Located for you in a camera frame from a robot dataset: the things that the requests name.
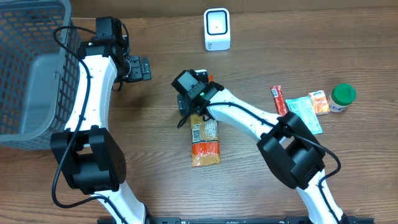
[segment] wooden table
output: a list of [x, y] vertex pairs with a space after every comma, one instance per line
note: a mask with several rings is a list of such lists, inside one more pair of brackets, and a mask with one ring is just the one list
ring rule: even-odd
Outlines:
[[[127, 181], [155, 216], [282, 218], [306, 215], [295, 190], [269, 171], [255, 142], [220, 124], [221, 164], [191, 167], [189, 125], [177, 129], [172, 80], [205, 68], [237, 97], [276, 112], [269, 87], [286, 98], [339, 83], [352, 84], [356, 101], [339, 114], [319, 116], [318, 140], [340, 158], [328, 180], [348, 214], [398, 222], [398, 8], [268, 12], [231, 16], [232, 47], [207, 52], [203, 18], [125, 19], [134, 54], [149, 56], [153, 79], [113, 92], [109, 130], [124, 151]], [[75, 24], [95, 28], [94, 20]], [[327, 171], [335, 168], [325, 157]], [[69, 210], [50, 195], [57, 162], [50, 151], [2, 148], [0, 223], [94, 223], [108, 217], [99, 202]], [[61, 202], [86, 197], [63, 177]]]

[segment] basket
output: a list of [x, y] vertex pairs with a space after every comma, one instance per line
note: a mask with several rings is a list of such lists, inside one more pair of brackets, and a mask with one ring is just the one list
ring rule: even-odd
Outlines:
[[[0, 0], [0, 144], [49, 149], [75, 102], [78, 60], [54, 41], [52, 32], [73, 25], [69, 1]], [[76, 52], [75, 29], [58, 33]]]

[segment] snack bag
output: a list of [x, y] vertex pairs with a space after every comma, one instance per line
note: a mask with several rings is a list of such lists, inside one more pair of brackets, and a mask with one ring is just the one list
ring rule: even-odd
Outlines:
[[274, 96], [274, 101], [276, 105], [276, 110], [281, 116], [287, 114], [288, 109], [285, 104], [284, 95], [282, 94], [282, 87], [280, 85], [271, 87], [272, 96]]
[[317, 115], [315, 114], [309, 96], [300, 97], [294, 100], [286, 100], [289, 111], [297, 114], [307, 125], [312, 134], [322, 133]]
[[203, 121], [201, 116], [190, 116], [192, 129], [192, 166], [220, 164], [217, 121]]
[[313, 110], [316, 115], [329, 113], [329, 104], [326, 99], [325, 92], [323, 90], [309, 93], [308, 96], [311, 98]]

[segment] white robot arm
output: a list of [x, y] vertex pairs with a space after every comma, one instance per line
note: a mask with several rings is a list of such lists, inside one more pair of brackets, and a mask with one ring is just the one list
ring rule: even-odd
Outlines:
[[[172, 85], [180, 94], [185, 95], [186, 98], [188, 98], [186, 103], [187, 105], [180, 105], [180, 108], [183, 108], [184, 106], [193, 107], [189, 110], [196, 111], [199, 114], [206, 114], [212, 119], [230, 124], [235, 128], [238, 128], [242, 133], [247, 134], [255, 141], [259, 142], [257, 145], [259, 146], [264, 159], [270, 166], [271, 171], [284, 184], [290, 188], [295, 188], [300, 194], [304, 204], [307, 206], [308, 216], [311, 222], [314, 224], [337, 223], [318, 189], [319, 180], [325, 176], [325, 170], [323, 168], [324, 165], [322, 162], [322, 157], [325, 155], [324, 152], [319, 153], [312, 146], [309, 147], [309, 151], [305, 151], [306, 149], [300, 146], [302, 143], [298, 141], [293, 142], [287, 149], [282, 149], [281, 147], [278, 148], [277, 144], [274, 142], [272, 143], [272, 141], [268, 141], [265, 142], [265, 144], [260, 145], [260, 142], [265, 141], [265, 139], [275, 139], [273, 136], [267, 136], [267, 134], [271, 131], [276, 131], [275, 126], [282, 122], [282, 120], [279, 119], [280, 116], [259, 110], [239, 100], [229, 90], [223, 88], [217, 83], [212, 82], [209, 85], [204, 85], [202, 80], [206, 83], [205, 74], [205, 70], [186, 70], [174, 80]], [[247, 111], [244, 111], [242, 108], [250, 111], [258, 118], [264, 119], [268, 123], [272, 124], [272, 126], [264, 124], [263, 121], [249, 114]], [[297, 118], [297, 116], [294, 116], [289, 119], [288, 123], [293, 125], [293, 120]], [[302, 130], [301, 132], [308, 135], [308, 128], [305, 126], [301, 126], [301, 128], [307, 129], [307, 131]], [[276, 138], [279, 143], [284, 139], [284, 136]], [[275, 149], [267, 151], [267, 147], [275, 147]], [[311, 157], [316, 159], [315, 163], [310, 160]], [[291, 169], [287, 170], [293, 178], [279, 170], [280, 165], [285, 166], [285, 164], [283, 164], [284, 162], [293, 163], [290, 165]], [[323, 193], [325, 194], [331, 209], [335, 212], [336, 217], [340, 221], [343, 216], [343, 211], [333, 200], [325, 181], [322, 182], [322, 187]]]
[[[98, 35], [81, 43], [78, 55], [74, 55], [80, 61], [80, 80], [72, 115], [65, 132], [52, 134], [50, 140], [51, 150], [60, 164], [58, 169], [68, 185], [91, 198], [72, 205], [61, 204], [55, 195], [58, 170], [52, 193], [54, 202], [62, 208], [98, 199], [112, 214], [115, 223], [144, 224], [150, 222], [150, 216], [128, 186], [124, 154], [108, 132], [113, 83], [120, 82], [122, 87], [123, 82], [151, 78], [147, 59], [143, 58], [141, 63], [138, 56], [129, 56], [128, 35], [122, 37], [121, 27], [121, 22], [112, 17], [97, 18]], [[92, 153], [77, 153], [85, 147], [90, 147]]]

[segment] black clamp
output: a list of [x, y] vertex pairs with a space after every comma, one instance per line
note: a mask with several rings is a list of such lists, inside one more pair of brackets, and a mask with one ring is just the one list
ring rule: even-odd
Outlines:
[[210, 115], [206, 112], [206, 106], [210, 99], [224, 87], [215, 82], [209, 82], [206, 71], [196, 72], [184, 70], [172, 82], [172, 86], [179, 92], [177, 95], [178, 110], [186, 116], [192, 111], [198, 115]]
[[291, 189], [306, 189], [313, 176], [325, 168], [322, 161], [325, 152], [297, 138], [283, 148], [279, 141], [283, 137], [291, 138], [283, 129], [315, 143], [318, 141], [295, 113], [288, 112], [278, 120], [279, 123], [268, 134], [261, 135], [257, 146], [271, 172], [282, 183]]
[[[284, 223], [288, 224], [312, 224], [309, 217], [286, 217]], [[341, 224], [374, 224], [374, 218], [356, 218], [343, 215]]]
[[115, 219], [97, 220], [97, 224], [117, 224]]
[[[65, 131], [51, 135], [50, 147], [58, 163], [72, 134]], [[79, 154], [85, 144], [90, 144], [92, 153]], [[119, 190], [119, 184], [126, 179], [126, 160], [106, 128], [79, 131], [71, 147], [62, 166], [69, 187], [80, 189], [86, 195], [102, 190]]]
[[152, 79], [149, 60], [138, 55], [130, 55], [128, 36], [122, 36], [122, 24], [113, 17], [96, 18], [96, 36], [89, 41], [82, 42], [78, 51], [80, 58], [90, 55], [111, 57], [118, 74], [114, 83], [133, 83]]

